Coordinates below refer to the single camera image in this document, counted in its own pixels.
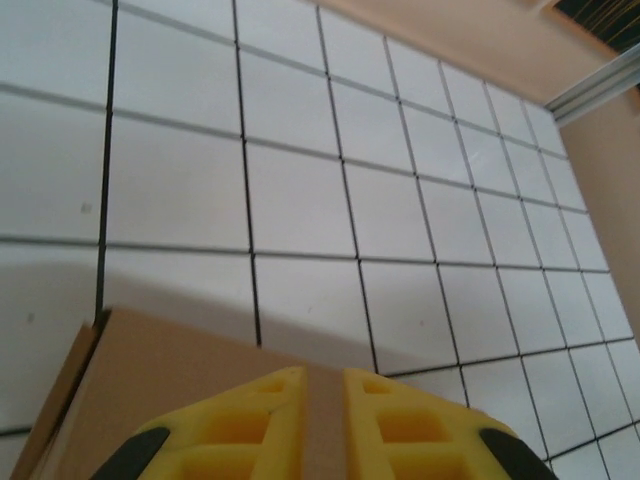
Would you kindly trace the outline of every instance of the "white tile wall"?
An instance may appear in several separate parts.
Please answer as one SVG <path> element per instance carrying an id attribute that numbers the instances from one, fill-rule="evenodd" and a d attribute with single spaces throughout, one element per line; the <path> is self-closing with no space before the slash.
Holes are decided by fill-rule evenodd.
<path id="1" fill-rule="evenodd" d="M 640 469 L 640 442 L 635 427 L 600 441 L 604 463 L 611 480 L 634 478 Z"/>
<path id="2" fill-rule="evenodd" d="M 466 405 L 464 385 L 458 368 L 408 375 L 399 377 L 397 380 L 432 395 L 438 395 L 452 402 Z"/>
<path id="3" fill-rule="evenodd" d="M 336 115 L 345 157 L 411 170 L 398 105 L 362 90 L 334 84 Z"/>
<path id="4" fill-rule="evenodd" d="M 240 131 L 232 47 L 126 12 L 117 42 L 115 109 Z"/>
<path id="5" fill-rule="evenodd" d="M 462 372 L 471 407 L 509 425 L 539 457 L 544 457 L 545 446 L 520 360 L 473 365 Z"/>
<path id="6" fill-rule="evenodd" d="M 549 455 L 594 437 L 578 380 L 566 352 L 524 359 Z"/>
<path id="7" fill-rule="evenodd" d="M 453 122 L 407 106 L 403 113 L 418 173 L 470 184 Z"/>
<path id="8" fill-rule="evenodd" d="M 360 255 L 433 258 L 413 178 L 349 165 L 347 180 Z"/>
<path id="9" fill-rule="evenodd" d="M 109 3 L 0 4 L 0 478 L 96 299 L 634 478 L 640 353 L 549 112 L 308 3 L 122 0 L 115 52 Z"/>

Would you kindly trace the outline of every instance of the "grout line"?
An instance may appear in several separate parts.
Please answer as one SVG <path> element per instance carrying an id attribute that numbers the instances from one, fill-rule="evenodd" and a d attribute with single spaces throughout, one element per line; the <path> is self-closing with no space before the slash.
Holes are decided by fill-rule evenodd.
<path id="1" fill-rule="evenodd" d="M 317 7 L 317 6 L 316 6 L 316 21 L 318 22 L 318 33 L 320 35 L 320 47 L 322 49 L 322 58 L 323 58 L 324 66 L 326 70 L 327 89 L 329 92 L 329 103 L 331 105 L 331 114 L 333 117 L 333 124 L 334 124 L 335 134 L 336 134 L 336 144 L 337 144 L 338 153 L 341 159 L 342 180 L 344 183 L 345 199 L 347 201 L 347 210 L 349 211 L 349 222 L 351 224 L 351 232 L 353 235 L 353 247 L 356 253 L 356 261 L 358 264 L 358 276 L 360 278 L 360 290 L 362 292 L 362 301 L 364 306 L 365 319 L 367 321 L 367 332 L 369 334 L 369 346 L 371 347 L 371 359 L 373 362 L 373 369 L 375 373 L 379 373 L 380 370 L 378 369 L 378 357 L 376 354 L 376 347 L 373 339 L 373 327 L 371 326 L 371 316 L 369 313 L 369 302 L 367 301 L 367 292 L 365 288 L 364 274 L 362 271 L 362 260 L 360 258 L 360 249 L 358 247 L 358 234 L 356 231 L 355 216 L 353 213 L 353 204 L 351 203 L 351 195 L 349 193 L 349 181 L 347 179 L 346 164 L 342 156 L 342 141 L 340 138 L 340 126 L 338 124 L 338 111 L 336 109 L 335 99 L 333 97 L 333 87 L 332 87 L 331 78 L 329 75 L 329 58 L 327 56 L 327 46 L 324 41 L 324 31 L 322 29 L 322 18 L 320 15 L 320 7 Z"/>
<path id="2" fill-rule="evenodd" d="M 567 454 L 569 454 L 569 453 L 573 453 L 573 452 L 575 452 L 576 450 L 579 450 L 579 449 L 581 449 L 581 448 L 583 448 L 583 447 L 586 447 L 586 446 L 588 446 L 588 445 L 591 445 L 592 443 L 597 443 L 597 444 L 598 444 L 598 450 L 600 450 L 600 444 L 599 444 L 600 440 L 603 440 L 603 439 L 605 439 L 605 438 L 607 438 L 607 437 L 610 437 L 610 436 L 612 436 L 612 435 L 615 435 L 616 433 L 620 433 L 621 431 L 626 430 L 626 429 L 627 429 L 627 428 L 629 428 L 629 427 L 633 427 L 633 426 L 635 426 L 635 425 L 638 425 L 638 423 L 640 423 L 640 420 L 635 420 L 635 421 L 633 421 L 633 422 L 631 422 L 631 423 L 628 423 L 627 425 L 622 425 L 621 427 L 618 427 L 618 428 L 616 428 L 616 429 L 614 429 L 614 430 L 611 430 L 610 432 L 603 433 L 602 435 L 599 435 L 599 436 L 598 436 L 598 437 L 596 437 L 596 438 L 592 438 L 591 440 L 587 440 L 586 442 L 579 443 L 578 445 L 574 445 L 573 447 L 571 447 L 571 448 L 567 448 L 566 450 L 563 450 L 563 451 L 561 451 L 561 452 L 554 453 L 553 455 L 549 456 L 549 457 L 548 457 L 547 459 L 545 459 L 544 461 L 553 461 L 553 460 L 557 460 L 557 459 L 558 459 L 558 458 L 560 458 L 560 457 L 563 457 L 563 456 L 565 456 L 565 455 L 567 455 Z"/>
<path id="3" fill-rule="evenodd" d="M 13 95 L 16 97 L 29 98 L 31 100 L 40 100 L 42 102 L 53 103 L 65 107 L 78 108 L 80 110 L 86 110 L 88 112 L 105 112 L 105 106 L 100 103 L 94 103 L 87 100 L 79 100 L 55 93 L 47 93 L 41 90 L 25 88 L 6 82 L 0 83 L 0 93 Z"/>
<path id="4" fill-rule="evenodd" d="M 281 252 L 278 250 L 256 250 L 255 254 L 258 257 L 286 258 L 290 260 L 325 260 L 334 262 L 354 262 L 358 260 L 355 255 L 327 255 L 324 253 Z"/>
<path id="5" fill-rule="evenodd" d="M 0 245 L 42 245 L 48 247 L 98 247 L 97 241 L 82 239 L 63 239 L 63 238 L 38 238 L 38 237 L 12 237 L 0 235 Z M 146 252 L 172 252 L 184 254 L 211 254 L 211 255 L 250 255 L 251 252 L 247 248 L 226 248 L 226 247 L 205 247 L 196 245 L 179 245 L 179 244 L 148 244 L 136 243 L 129 241 L 107 241 L 107 249 L 113 250 L 139 250 Z M 278 257 L 291 259 L 309 259 L 309 260 L 328 260 L 328 261 L 357 261 L 367 263 L 396 263 L 409 265 L 436 265 L 439 267 L 466 267 L 466 268 L 498 268 L 505 270 L 528 270 L 528 271 L 548 271 L 548 272 L 566 272 L 566 273 L 594 273 L 609 274 L 609 270 L 590 270 L 565 267 L 539 267 L 534 265 L 493 265 L 492 263 L 465 262 L 456 260 L 431 260 L 419 258 L 395 258 L 395 257 L 369 257 L 360 255 L 345 254 L 326 254 L 314 252 L 291 252 L 278 250 L 260 250 L 253 251 L 256 257 Z"/>
<path id="6" fill-rule="evenodd" d="M 0 245 L 43 245 L 47 247 L 97 247 L 97 240 L 75 240 L 64 238 L 22 237 L 0 235 Z"/>
<path id="7" fill-rule="evenodd" d="M 102 163 L 102 196 L 100 202 L 100 233 L 98 238 L 98 266 L 96 272 L 95 318 L 104 304 L 105 262 L 107 254 L 107 216 L 109 210 L 109 175 L 111 169 L 111 133 L 113 126 L 113 96 L 116 75 L 116 49 L 118 36 L 118 0 L 111 10 L 111 45 L 109 50 L 109 77 L 107 82 L 107 113 L 105 116 L 104 158 Z"/>
<path id="8" fill-rule="evenodd" d="M 486 82 L 484 82 L 484 81 L 482 82 L 482 89 L 483 89 L 483 91 L 485 93 L 487 104 L 489 105 L 489 110 L 491 111 L 491 117 L 493 118 L 493 121 L 497 126 L 498 125 L 498 117 L 497 117 L 497 115 L 495 113 L 495 109 L 493 107 L 493 102 L 491 100 L 491 97 L 489 96 L 489 91 L 487 89 Z M 505 156 L 505 161 L 507 162 L 507 167 L 509 168 L 509 174 L 511 175 L 511 181 L 513 182 L 513 184 L 515 186 L 515 189 L 516 189 L 516 192 L 518 194 L 518 197 L 520 197 L 520 188 L 519 188 L 518 182 L 516 180 L 516 176 L 515 176 L 515 172 L 513 170 L 513 166 L 511 165 L 511 161 L 510 161 L 509 156 L 508 156 L 507 151 L 506 151 L 506 145 L 504 143 L 504 139 L 500 138 L 499 141 L 500 141 L 500 147 L 503 150 L 503 155 Z M 519 202 L 519 205 L 520 205 L 520 208 L 523 211 L 523 215 L 524 215 L 524 205 L 523 205 L 522 201 Z M 529 236 L 530 236 L 531 240 L 534 241 L 533 240 L 533 232 L 531 231 L 530 227 L 528 228 L 528 233 L 529 233 Z M 489 245 L 491 245 L 491 238 L 490 238 L 488 230 L 485 231 L 485 234 L 486 234 L 486 237 L 487 237 L 487 243 L 489 243 Z M 538 264 L 542 265 L 542 262 L 541 262 L 541 259 L 540 259 L 540 255 L 538 253 L 537 248 L 534 248 L 534 251 L 536 253 L 536 258 L 538 260 Z M 524 380 L 525 380 L 525 383 L 527 385 L 527 392 L 529 393 L 529 400 L 531 402 L 531 407 L 533 408 L 533 413 L 534 413 L 534 415 L 536 417 L 536 423 L 538 424 L 538 432 L 540 433 L 540 438 L 542 440 L 542 445 L 544 447 L 545 454 L 546 454 L 547 457 L 549 457 L 549 447 L 547 445 L 547 439 L 545 438 L 544 431 L 542 429 L 542 422 L 540 421 L 540 413 L 538 412 L 538 407 L 536 406 L 535 398 L 534 398 L 534 395 L 533 395 L 533 389 L 531 388 L 531 382 L 529 380 L 529 375 L 527 374 L 527 369 L 525 368 L 525 365 L 524 365 L 524 359 L 522 358 L 522 351 L 520 349 L 520 342 L 518 341 L 518 335 L 516 334 L 515 324 L 513 323 L 513 318 L 512 318 L 512 314 L 511 314 L 511 308 L 509 307 L 509 302 L 507 301 L 507 295 L 506 295 L 506 292 L 505 292 L 505 289 L 504 289 L 504 284 L 502 282 L 502 275 L 500 275 L 500 271 L 499 271 L 498 268 L 496 268 L 496 277 L 498 278 L 498 285 L 500 287 L 500 293 L 502 294 L 502 300 L 504 302 L 504 307 L 505 307 L 505 310 L 507 312 L 507 318 L 509 320 L 509 325 L 511 326 L 511 332 L 513 334 L 513 338 L 514 338 L 514 341 L 515 341 L 515 344 L 516 344 L 516 350 L 518 352 L 518 356 L 519 356 L 519 360 L 520 360 L 520 368 L 522 369 L 522 374 L 524 375 Z"/>
<path id="9" fill-rule="evenodd" d="M 602 328 L 602 323 L 600 321 L 600 316 L 598 315 L 598 311 L 596 309 L 596 305 L 593 301 L 593 297 L 591 296 L 591 290 L 589 290 L 589 285 L 587 284 L 587 280 L 584 276 L 584 273 L 580 272 L 580 278 L 582 280 L 582 286 L 584 287 L 585 291 L 587 292 L 587 298 L 589 299 L 589 305 L 591 307 L 591 311 L 593 312 L 593 315 L 596 319 L 596 323 L 598 324 L 598 330 L 600 331 L 600 336 L 606 340 L 606 336 L 604 333 L 604 328 Z M 631 418 L 631 420 L 633 420 L 633 411 L 631 410 L 631 405 L 629 404 L 629 400 L 627 399 L 627 395 L 624 392 L 624 388 L 622 386 L 622 381 L 620 380 L 620 375 L 618 374 L 618 369 L 616 368 L 616 364 L 613 361 L 613 355 L 611 355 L 611 350 L 609 349 L 609 344 L 605 343 L 604 344 L 605 350 L 607 351 L 607 356 L 609 357 L 609 362 L 611 363 L 611 367 L 613 368 L 613 373 L 616 377 L 616 381 L 618 382 L 618 388 L 620 388 L 620 392 L 622 393 L 622 399 L 624 400 L 624 404 L 627 407 L 627 412 L 629 413 L 629 418 Z M 640 440 L 640 433 L 638 432 L 638 429 L 634 429 L 636 432 L 636 436 L 638 437 L 638 440 Z"/>
<path id="10" fill-rule="evenodd" d="M 456 368 L 456 367 L 471 367 L 474 365 L 483 365 L 486 363 L 493 363 L 493 362 L 502 362 L 505 360 L 517 360 L 518 358 L 529 358 L 529 357 L 535 357 L 537 355 L 547 355 L 550 353 L 558 353 L 558 352 L 565 352 L 565 351 L 571 351 L 571 350 L 579 350 L 581 348 L 587 348 L 587 347 L 595 347 L 598 345 L 606 345 L 609 343 L 620 343 L 620 342 L 629 342 L 635 340 L 634 337 L 626 337 L 626 338 L 619 338 L 616 340 L 604 340 L 604 341 L 600 341 L 600 342 L 589 342 L 589 343 L 584 343 L 584 344 L 579 344 L 579 345 L 571 345 L 568 347 L 554 347 L 554 348 L 548 348 L 548 349 L 544 349 L 544 350 L 536 350 L 534 352 L 525 352 L 525 353 L 519 353 L 519 354 L 511 354 L 511 355 L 502 355 L 502 356 L 498 356 L 498 357 L 490 357 L 490 358 L 481 358 L 481 359 L 477 359 L 477 360 L 468 360 L 468 361 L 464 361 L 464 362 L 460 362 L 458 363 L 448 363 L 445 365 L 438 365 L 435 367 L 427 367 L 427 368 L 417 368 L 417 369 L 411 369 L 411 370 L 403 370 L 403 371 L 397 371 L 397 372 L 391 372 L 388 374 L 385 374 L 385 376 L 389 377 L 389 378 L 396 378 L 396 377 L 407 377 L 410 375 L 419 375 L 422 373 L 432 373 L 432 372 L 438 372 L 440 370 L 447 370 L 447 369 L 451 369 L 451 368 Z"/>
<path id="11" fill-rule="evenodd" d="M 3 91 L 5 91 L 6 93 L 9 93 L 9 94 L 12 94 L 12 95 L 21 96 L 21 97 L 25 97 L 25 98 L 32 98 L 32 99 L 42 100 L 42 101 L 45 101 L 45 102 L 50 102 L 50 103 L 54 103 L 54 104 L 61 105 L 61 106 L 76 107 L 76 108 L 84 109 L 84 110 L 87 110 L 87 111 L 100 112 L 100 113 L 105 111 L 104 107 L 100 106 L 98 104 L 93 104 L 93 103 L 90 103 L 90 102 L 84 102 L 84 101 L 81 101 L 81 100 L 74 100 L 74 99 L 71 99 L 71 98 L 62 97 L 62 96 L 58 96 L 58 95 L 54 95 L 54 94 L 49 94 L 49 93 L 46 93 L 46 92 L 40 92 L 38 90 L 31 90 L 31 89 L 25 89 L 25 88 L 22 88 L 22 87 L 12 86 L 12 85 L 0 84 L 0 92 L 3 92 Z M 230 140 L 239 140 L 239 141 L 242 140 L 242 135 L 239 132 L 230 132 L 230 131 L 225 131 L 225 130 L 219 130 L 219 129 L 212 128 L 212 127 L 207 127 L 207 126 L 204 126 L 204 125 L 192 124 L 192 123 L 182 122 L 182 121 L 174 120 L 174 119 L 170 119 L 170 118 L 158 117 L 158 116 L 155 116 L 155 115 L 150 115 L 150 114 L 141 113 L 141 112 L 135 112 L 135 111 L 127 110 L 127 109 L 123 109 L 123 108 L 113 108 L 112 109 L 112 117 L 116 118 L 116 119 L 117 118 L 124 118 L 124 119 L 129 119 L 129 120 L 135 120 L 135 121 L 139 121 L 139 122 L 149 123 L 149 124 L 152 124 L 152 125 L 158 125 L 158 126 L 162 126 L 162 127 L 174 128 L 174 129 L 177 129 L 177 130 L 188 131 L 188 132 L 193 132 L 193 133 L 202 134 L 202 135 L 209 135 L 209 136 L 213 136 L 213 137 L 217 137 L 217 138 L 224 138 L 224 139 L 230 139 Z M 375 163 L 367 162 L 365 160 L 359 160 L 359 159 L 348 158 L 348 157 L 340 158 L 340 156 L 335 155 L 335 154 L 316 151 L 316 150 L 311 150 L 311 149 L 306 149 L 304 147 L 298 147 L 298 146 L 295 146 L 295 145 L 288 145 L 288 144 L 280 143 L 280 142 L 273 141 L 273 140 L 262 139 L 262 138 L 257 138 L 257 137 L 250 137 L 250 136 L 246 136 L 245 135 L 244 141 L 247 144 L 250 144 L 250 145 L 264 146 L 264 147 L 268 147 L 268 148 L 273 148 L 273 149 L 278 149 L 278 150 L 283 150 L 283 151 L 289 151 L 289 152 L 293 152 L 293 153 L 299 153 L 299 154 L 302 154 L 302 155 L 308 155 L 308 156 L 311 156 L 311 157 L 316 157 L 316 158 L 335 161 L 335 162 L 345 162 L 348 165 L 354 165 L 354 166 L 358 166 L 358 167 L 362 167 L 362 168 L 368 168 L 368 169 L 371 169 L 371 170 L 377 170 L 377 171 L 381 171 L 381 172 L 386 172 L 386 173 L 389 173 L 389 174 L 392 174 L 392 175 L 402 175 L 402 176 L 405 176 L 405 177 L 413 177 L 413 176 L 417 175 L 418 178 L 420 178 L 420 180 L 424 180 L 424 181 L 428 181 L 428 182 L 432 182 L 432 183 L 436 183 L 436 184 L 441 184 L 441 185 L 447 185 L 447 186 L 450 186 L 450 187 L 453 187 L 453 188 L 459 188 L 459 189 L 463 189 L 463 190 L 470 190 L 470 189 L 474 188 L 470 183 L 457 182 L 457 181 L 448 180 L 448 179 L 445 179 L 445 178 L 434 177 L 432 175 L 428 175 L 428 174 L 424 174 L 424 173 L 417 173 L 416 174 L 416 173 L 413 173 L 413 172 L 408 171 L 408 170 L 403 170 L 403 169 L 394 168 L 394 167 L 388 167 L 388 166 L 385 166 L 385 165 L 378 165 L 378 164 L 375 164 Z M 479 192 L 485 193 L 485 194 L 489 194 L 489 195 L 495 195 L 495 196 L 500 196 L 500 197 L 504 197 L 504 198 L 511 198 L 511 199 L 514 199 L 514 200 L 515 199 L 523 200 L 526 203 L 542 205 L 542 206 L 546 206 L 546 207 L 550 207 L 550 208 L 559 208 L 559 209 L 561 209 L 563 211 L 575 212 L 575 213 L 579 213 L 579 214 L 583 214 L 583 215 L 588 215 L 588 211 L 587 210 L 583 210 L 583 209 L 580 209 L 580 208 L 558 205 L 556 203 L 546 202 L 544 200 L 538 200 L 538 199 L 529 198 L 529 197 L 520 197 L 518 195 L 513 195 L 513 194 L 510 194 L 510 193 L 507 193 L 507 192 L 501 192 L 501 191 L 494 190 L 494 189 L 491 189 L 491 188 L 486 188 L 486 187 L 475 187 L 475 188 Z"/>
<path id="12" fill-rule="evenodd" d="M 20 437 L 31 433 L 31 425 L 23 425 L 20 427 L 4 428 L 0 430 L 0 438 Z"/>
<path id="13" fill-rule="evenodd" d="M 400 89 L 398 87 L 398 80 L 396 78 L 395 70 L 393 68 L 393 59 L 391 57 L 391 51 L 389 50 L 389 44 L 387 42 L 387 37 L 382 38 L 384 44 L 384 50 L 387 57 L 387 63 L 389 65 L 389 71 L 391 73 L 391 83 L 393 84 L 394 91 L 396 93 L 396 97 L 400 98 Z M 400 115 L 400 122 L 402 123 L 402 131 L 404 133 L 405 141 L 407 142 L 407 150 L 409 152 L 409 159 L 411 161 L 411 168 L 413 169 L 413 174 L 415 176 L 416 190 L 418 193 L 418 200 L 420 201 L 420 208 L 422 210 L 422 218 L 424 219 L 424 224 L 427 232 L 427 238 L 429 240 L 429 246 L 431 247 L 431 254 L 434 258 L 434 263 L 437 261 L 436 255 L 436 245 L 433 240 L 433 233 L 431 230 L 431 224 L 429 223 L 429 215 L 427 213 L 426 203 L 424 200 L 424 194 L 422 192 L 422 187 L 420 186 L 420 178 L 418 177 L 418 168 L 416 164 L 415 154 L 413 152 L 413 146 L 411 144 L 411 135 L 409 134 L 409 127 L 407 125 L 407 119 L 404 116 L 404 110 L 402 104 L 398 100 L 398 114 Z M 435 265 L 435 272 L 438 278 L 438 285 L 440 286 L 440 295 L 442 296 L 442 302 L 444 305 L 445 316 L 447 317 L 447 325 L 449 327 L 449 334 L 451 335 L 451 343 L 453 345 L 453 351 L 456 356 L 456 364 L 458 365 L 458 374 L 460 375 L 460 383 L 462 384 L 462 390 L 464 392 L 464 399 L 467 407 L 470 406 L 469 403 L 469 393 L 467 391 L 467 385 L 464 379 L 464 375 L 462 374 L 462 367 L 460 365 L 460 352 L 458 349 L 458 343 L 456 341 L 456 335 L 453 329 L 453 322 L 451 321 L 451 312 L 449 310 L 449 302 L 447 301 L 447 295 L 444 288 L 444 282 L 442 280 L 442 272 L 440 271 L 439 264 Z"/>
<path id="14" fill-rule="evenodd" d="M 251 217 L 251 189 L 249 184 L 249 159 L 247 156 L 247 140 L 245 136 L 244 97 L 242 92 L 242 62 L 240 61 L 238 2 L 232 1 L 233 31 L 235 37 L 236 72 L 238 75 L 238 107 L 240 111 L 240 132 L 242 138 L 242 163 L 244 173 L 245 203 L 247 208 L 247 234 L 249 237 L 249 255 L 251 257 L 251 286 L 253 291 L 253 309 L 256 327 L 256 345 L 262 346 L 262 326 L 260 324 L 260 304 L 258 301 L 258 272 L 256 269 L 256 254 L 254 252 L 253 222 Z"/>
<path id="15" fill-rule="evenodd" d="M 134 242 L 107 242 L 108 250 L 136 250 L 142 252 L 169 252 L 184 254 L 213 254 L 213 255 L 249 255 L 251 252 L 245 249 L 235 248 L 209 248 L 189 245 L 145 245 Z"/>
<path id="16" fill-rule="evenodd" d="M 162 127 L 170 127 L 176 130 L 184 130 L 191 133 L 200 133 L 212 137 L 228 138 L 232 140 L 240 140 L 240 132 L 227 132 L 217 128 L 205 127 L 194 123 L 182 122 L 180 120 L 172 120 L 170 118 L 157 117 L 147 113 L 134 112 L 124 108 L 115 108 L 113 115 L 117 118 L 125 118 L 128 120 L 137 120 L 139 122 L 150 123 Z"/>
<path id="17" fill-rule="evenodd" d="M 412 102 L 411 100 L 403 99 L 399 96 L 399 94 L 398 94 L 398 103 L 402 105 L 403 108 L 409 107 L 412 110 L 418 110 L 419 112 L 428 113 L 429 115 L 433 115 L 434 117 L 438 117 L 442 120 L 448 120 L 450 122 L 454 120 L 454 117 L 448 113 L 440 112 L 438 110 L 434 110 L 431 107 L 420 105 L 419 103 Z"/>
<path id="18" fill-rule="evenodd" d="M 218 35 L 217 33 L 210 32 L 209 30 L 205 30 L 204 28 L 196 27 L 195 25 L 191 25 L 180 20 L 167 17 L 165 15 L 162 15 L 161 13 L 156 13 L 145 8 L 137 7 L 135 5 L 127 3 L 126 0 L 121 3 L 119 8 L 123 12 L 131 14 L 138 18 L 142 18 L 144 20 L 148 20 L 153 23 L 157 23 L 158 25 L 170 27 L 183 33 L 189 33 L 195 37 L 203 38 L 205 40 L 211 40 L 221 45 L 230 47 L 234 46 L 233 40 L 230 40 L 222 35 Z"/>

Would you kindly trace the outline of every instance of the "yellow plastic part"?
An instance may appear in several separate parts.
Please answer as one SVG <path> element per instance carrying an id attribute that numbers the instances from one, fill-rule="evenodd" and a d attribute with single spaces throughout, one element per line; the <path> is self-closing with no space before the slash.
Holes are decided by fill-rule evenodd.
<path id="1" fill-rule="evenodd" d="M 157 417 L 171 434 L 139 480 L 302 478 L 307 373 L 278 370 Z"/>
<path id="2" fill-rule="evenodd" d="M 478 435 L 506 425 L 366 370 L 345 369 L 350 480 L 509 480 Z"/>

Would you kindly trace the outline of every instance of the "beige wall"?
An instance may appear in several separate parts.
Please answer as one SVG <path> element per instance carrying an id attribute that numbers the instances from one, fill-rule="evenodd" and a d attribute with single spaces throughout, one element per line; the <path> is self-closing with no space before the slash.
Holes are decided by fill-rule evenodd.
<path id="1" fill-rule="evenodd" d="M 561 130 L 587 207 L 640 337 L 640 127 L 619 97 Z"/>
<path id="2" fill-rule="evenodd" d="M 606 63 L 525 0 L 316 0 L 538 103 Z"/>

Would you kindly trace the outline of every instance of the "cardboard box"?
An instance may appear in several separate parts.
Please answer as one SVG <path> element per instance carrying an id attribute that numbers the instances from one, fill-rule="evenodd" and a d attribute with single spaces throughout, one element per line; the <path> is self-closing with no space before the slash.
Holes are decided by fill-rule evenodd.
<path id="1" fill-rule="evenodd" d="M 147 420 L 292 365 L 309 373 L 304 478 L 345 478 L 341 372 L 125 309 L 80 330 L 12 478 L 86 480 Z"/>

